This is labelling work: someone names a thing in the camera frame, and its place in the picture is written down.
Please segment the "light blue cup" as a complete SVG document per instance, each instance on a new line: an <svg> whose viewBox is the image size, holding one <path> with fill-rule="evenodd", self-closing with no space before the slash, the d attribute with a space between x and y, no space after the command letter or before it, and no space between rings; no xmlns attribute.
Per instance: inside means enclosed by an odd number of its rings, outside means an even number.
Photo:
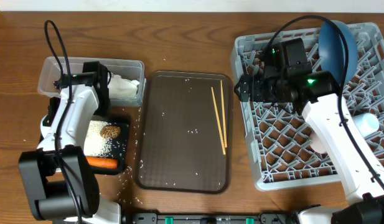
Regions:
<svg viewBox="0 0 384 224"><path fill-rule="evenodd" d="M353 121L364 138L378 131L380 127L378 118L371 113L354 116Z"/></svg>

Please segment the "white green wrapper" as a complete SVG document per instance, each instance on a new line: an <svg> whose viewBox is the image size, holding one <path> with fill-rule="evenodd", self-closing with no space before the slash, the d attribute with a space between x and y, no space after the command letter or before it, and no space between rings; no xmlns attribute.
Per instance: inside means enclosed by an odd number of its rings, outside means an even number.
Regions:
<svg viewBox="0 0 384 224"><path fill-rule="evenodd" d="M120 75L112 74L108 83L109 97L111 99L123 100L133 98L137 95L139 88L138 80L128 80Z"/></svg>

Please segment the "wooden chopstick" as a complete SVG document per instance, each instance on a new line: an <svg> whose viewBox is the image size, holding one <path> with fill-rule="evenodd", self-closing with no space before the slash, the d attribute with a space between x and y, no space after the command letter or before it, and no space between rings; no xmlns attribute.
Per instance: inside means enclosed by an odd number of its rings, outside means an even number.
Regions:
<svg viewBox="0 0 384 224"><path fill-rule="evenodd" d="M222 80L220 80L220 93L221 93L222 121L223 121L223 141L224 141L225 148L227 148L228 144L227 144L227 127L226 127L226 120L225 120L225 98L224 98Z"/></svg>
<svg viewBox="0 0 384 224"><path fill-rule="evenodd" d="M212 92L212 99L213 99L213 107L214 107L215 117L216 117L216 121L217 121L218 133L219 133L219 136L220 136L220 144L221 144L221 147L222 147L222 153L223 153L224 156L226 156L226 149L225 149L225 144L224 144L224 140L223 140L223 133L222 133L222 128L221 128L220 119L219 119L218 107L217 107L217 102L216 102L216 98L215 98L214 89L213 89L212 86L211 86L211 92Z"/></svg>

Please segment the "orange carrot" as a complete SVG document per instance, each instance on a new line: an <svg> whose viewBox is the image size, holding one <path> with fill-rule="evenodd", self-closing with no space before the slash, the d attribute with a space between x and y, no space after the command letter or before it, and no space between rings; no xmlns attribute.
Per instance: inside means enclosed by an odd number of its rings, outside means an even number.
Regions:
<svg viewBox="0 0 384 224"><path fill-rule="evenodd" d="M118 161L116 159L102 158L102 157L86 157L89 165L103 169L116 169Z"/></svg>

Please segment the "large blue plate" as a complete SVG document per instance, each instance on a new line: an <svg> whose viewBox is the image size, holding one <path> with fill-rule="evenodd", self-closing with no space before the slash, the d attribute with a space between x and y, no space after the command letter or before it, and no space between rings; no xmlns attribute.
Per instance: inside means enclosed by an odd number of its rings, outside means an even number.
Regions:
<svg viewBox="0 0 384 224"><path fill-rule="evenodd" d="M357 70L357 43L353 33L346 24L340 21L333 21L333 23L344 35L349 51L349 63L346 78L343 83L344 85L353 78ZM319 33L319 56L323 58L321 69L330 71L337 83L341 85L343 77L342 70L345 64L345 49L339 33L328 22L323 23Z"/></svg>

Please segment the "pink cup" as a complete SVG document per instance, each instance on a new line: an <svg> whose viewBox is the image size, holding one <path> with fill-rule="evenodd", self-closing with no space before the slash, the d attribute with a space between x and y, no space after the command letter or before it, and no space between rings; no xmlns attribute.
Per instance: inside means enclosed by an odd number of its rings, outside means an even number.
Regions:
<svg viewBox="0 0 384 224"><path fill-rule="evenodd" d="M319 139L316 133L312 133L310 135L310 140L311 140L310 147L312 148L313 151L319 154L325 154L327 152L322 141Z"/></svg>

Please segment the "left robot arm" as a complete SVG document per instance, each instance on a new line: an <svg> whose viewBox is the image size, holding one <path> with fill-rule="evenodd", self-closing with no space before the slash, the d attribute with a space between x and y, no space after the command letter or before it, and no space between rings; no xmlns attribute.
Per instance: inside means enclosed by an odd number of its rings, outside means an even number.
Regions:
<svg viewBox="0 0 384 224"><path fill-rule="evenodd" d="M42 139L34 151L23 152L19 171L36 220L74 223L121 223L121 207L100 196L93 169L83 152L90 121L110 105L108 69L85 62L81 73L67 72L56 82L41 121Z"/></svg>

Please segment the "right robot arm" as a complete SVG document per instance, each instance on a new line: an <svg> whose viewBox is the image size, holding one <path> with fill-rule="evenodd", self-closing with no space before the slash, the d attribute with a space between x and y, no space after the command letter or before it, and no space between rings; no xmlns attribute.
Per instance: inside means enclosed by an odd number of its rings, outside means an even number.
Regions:
<svg viewBox="0 0 384 224"><path fill-rule="evenodd" d="M235 93L241 101L291 103L323 143L348 203L306 208L296 223L384 223L384 167L349 114L342 87L329 71L313 72L300 38L268 44L261 61L263 73L244 73Z"/></svg>

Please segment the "brown food scrap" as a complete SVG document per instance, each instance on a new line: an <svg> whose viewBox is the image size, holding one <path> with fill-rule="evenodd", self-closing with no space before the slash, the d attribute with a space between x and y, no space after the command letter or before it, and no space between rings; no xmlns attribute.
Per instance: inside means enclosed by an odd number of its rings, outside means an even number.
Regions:
<svg viewBox="0 0 384 224"><path fill-rule="evenodd" d="M115 139L120 134L121 134L121 128L119 126L106 125L100 131L100 136L105 139L108 139L108 138Z"/></svg>

